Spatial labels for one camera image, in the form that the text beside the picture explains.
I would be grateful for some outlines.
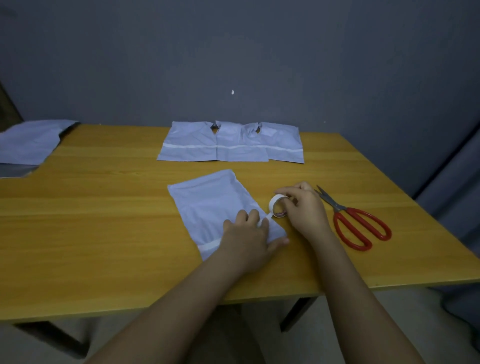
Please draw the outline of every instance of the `red-handled scissors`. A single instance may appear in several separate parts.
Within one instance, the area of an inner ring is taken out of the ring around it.
[[[317,185],[317,188],[320,191],[315,190],[317,194],[325,200],[327,203],[332,205],[333,210],[335,211],[335,214],[333,215],[333,224],[335,225],[335,230],[337,231],[337,234],[340,236],[340,238],[343,240],[343,242],[348,245],[350,248],[360,250],[362,252],[365,252],[367,250],[370,250],[372,248],[372,242],[365,236],[363,235],[355,226],[352,225],[350,221],[347,220],[345,216],[342,215],[342,211],[346,211],[347,214],[352,216],[356,221],[358,221],[361,225],[366,227],[368,231],[370,231],[373,235],[375,235],[378,239],[380,240],[389,240],[392,237],[392,231],[390,228],[385,224],[383,221],[381,221],[379,218],[369,214],[368,212],[365,212],[363,210],[358,210],[357,208],[352,208],[352,207],[345,207],[342,205],[339,205],[338,203],[335,202],[334,199],[330,197],[330,195],[322,190],[319,185]],[[362,216],[366,216],[368,218],[371,218],[373,221],[375,221],[378,225],[380,225],[384,230],[385,230],[385,235],[383,235],[381,232],[379,232],[376,228],[374,228],[368,221],[366,221]],[[348,240],[345,235],[343,235],[342,230],[340,230],[340,226],[338,224],[338,221],[343,222],[343,224],[347,227],[348,230],[350,230],[353,235],[355,235],[357,238],[360,239],[360,241],[363,243],[363,245],[357,245],[352,243],[350,240]]]

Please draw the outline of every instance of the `gray wall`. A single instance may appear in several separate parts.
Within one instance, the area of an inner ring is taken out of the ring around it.
[[[477,0],[0,4],[26,120],[341,132],[412,194],[480,118]]]

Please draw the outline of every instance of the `yellow wooden tabletop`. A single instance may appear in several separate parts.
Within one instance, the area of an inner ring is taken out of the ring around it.
[[[345,246],[374,289],[480,280],[479,260],[338,134],[300,133],[305,164],[157,161],[167,132],[80,125],[31,175],[0,180],[0,320],[150,305],[201,262],[167,184],[224,169],[265,211],[274,189],[305,180],[387,223],[391,240]],[[308,243],[277,221],[291,243],[225,302],[322,292]]]

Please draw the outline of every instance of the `red scissor handle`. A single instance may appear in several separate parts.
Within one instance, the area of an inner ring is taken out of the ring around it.
[[[392,231],[387,226],[387,224],[385,224],[383,221],[381,221],[379,218],[375,217],[374,215],[369,214],[368,212],[365,212],[363,210],[358,210],[357,208],[352,208],[352,207],[347,207],[345,211],[350,216],[352,216],[356,221],[358,221],[361,225],[366,227],[367,230],[370,231],[373,235],[375,235],[378,239],[385,241],[392,237]],[[379,232],[376,228],[374,228],[368,221],[366,221],[360,215],[366,216],[368,218],[371,218],[373,221],[375,221],[378,225],[380,225],[385,230],[385,235]],[[342,230],[340,229],[340,226],[338,224],[339,220],[346,226],[348,230],[350,230],[353,233],[353,235],[359,238],[364,245],[357,245],[355,243],[352,243],[350,240],[348,240],[345,237],[345,235],[343,235]],[[336,212],[334,214],[333,223],[342,241],[346,245],[348,245],[350,248],[360,250],[362,252],[365,252],[372,248],[372,242],[365,235],[363,235],[355,226],[353,226],[352,223],[348,221],[347,218],[343,216],[340,212]]]

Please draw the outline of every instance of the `person's right hand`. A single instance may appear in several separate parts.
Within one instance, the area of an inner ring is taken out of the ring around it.
[[[283,203],[293,227],[310,242],[332,233],[325,207],[319,195],[307,182],[279,188],[275,193],[297,200],[296,204],[288,198],[282,198],[279,202]]]

